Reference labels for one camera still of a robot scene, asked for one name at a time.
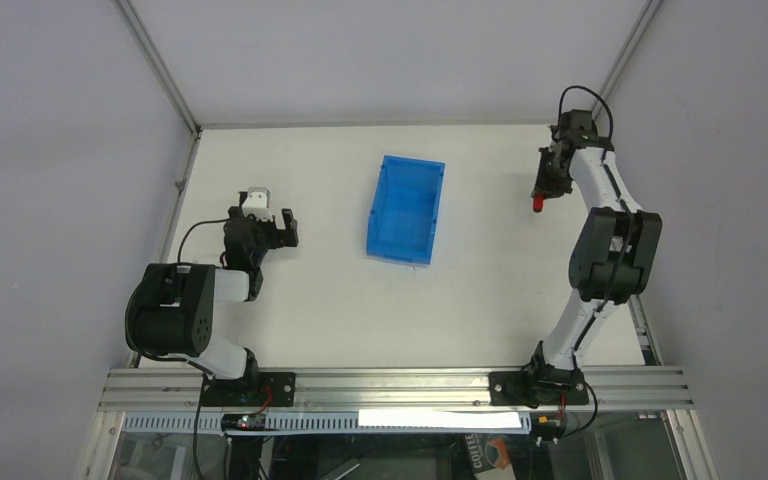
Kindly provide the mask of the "red handled screwdriver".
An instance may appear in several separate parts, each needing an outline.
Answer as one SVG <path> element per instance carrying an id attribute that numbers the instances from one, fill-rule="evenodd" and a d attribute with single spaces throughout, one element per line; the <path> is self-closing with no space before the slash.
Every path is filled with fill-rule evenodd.
<path id="1" fill-rule="evenodd" d="M 542 194 L 535 194 L 532 197 L 532 210 L 535 213 L 541 213 L 544 209 L 545 196 Z"/>

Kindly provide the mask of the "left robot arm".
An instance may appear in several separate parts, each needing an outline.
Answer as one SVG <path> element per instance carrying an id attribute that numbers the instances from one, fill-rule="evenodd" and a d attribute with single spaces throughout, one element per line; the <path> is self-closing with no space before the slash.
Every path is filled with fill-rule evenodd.
<path id="1" fill-rule="evenodd" d="M 217 220 L 223 250 L 216 264 L 187 262 L 178 252 L 171 263 L 151 263 L 126 306 L 125 339 L 140 356 L 159 362 L 184 362 L 208 379 L 246 394 L 267 387 L 254 352 L 215 333 L 220 303 L 255 301 L 264 283 L 262 263 L 272 250 L 299 244 L 298 221 L 284 208 L 270 208 L 271 192 L 252 187 Z"/>

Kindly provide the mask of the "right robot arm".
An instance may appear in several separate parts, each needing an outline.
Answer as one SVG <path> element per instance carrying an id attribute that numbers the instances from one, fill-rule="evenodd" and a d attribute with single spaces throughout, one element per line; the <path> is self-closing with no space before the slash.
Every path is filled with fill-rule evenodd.
<path id="1" fill-rule="evenodd" d="M 580 192 L 587 217 L 570 255 L 571 294 L 550 334 L 524 369 L 528 388 L 576 390 L 580 364 L 607 318 L 649 281 L 663 220 L 630 194 L 616 165 L 610 136 L 599 134 L 590 112 L 560 114 L 552 141 L 540 151 L 532 208 Z"/>

